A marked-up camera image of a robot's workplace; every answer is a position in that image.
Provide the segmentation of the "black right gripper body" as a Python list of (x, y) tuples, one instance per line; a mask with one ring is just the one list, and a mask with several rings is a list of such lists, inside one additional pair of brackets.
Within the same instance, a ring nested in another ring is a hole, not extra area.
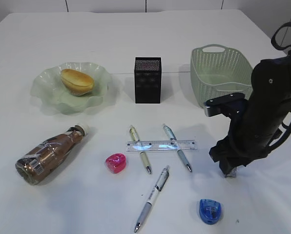
[(214, 162), (233, 158), (237, 167), (266, 158), (282, 145), (281, 123), (282, 115), (278, 114), (250, 117), (237, 114), (230, 118), (227, 136), (210, 149), (209, 155)]

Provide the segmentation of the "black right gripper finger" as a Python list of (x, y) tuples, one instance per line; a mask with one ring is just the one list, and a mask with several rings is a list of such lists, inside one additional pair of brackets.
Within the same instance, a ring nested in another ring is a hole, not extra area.
[(225, 176), (228, 174), (234, 167), (237, 167), (236, 162), (233, 158), (224, 158), (219, 161), (219, 167)]

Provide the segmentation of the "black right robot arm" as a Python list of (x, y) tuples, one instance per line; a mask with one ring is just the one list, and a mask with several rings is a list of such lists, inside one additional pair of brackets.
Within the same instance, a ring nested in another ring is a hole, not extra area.
[(223, 114), (230, 118), (227, 136), (209, 151), (224, 175), (238, 166), (263, 159), (282, 145), (291, 134), (279, 130), (291, 112), (291, 56), (264, 59), (251, 75), (252, 94), (232, 93), (204, 103), (208, 117)]

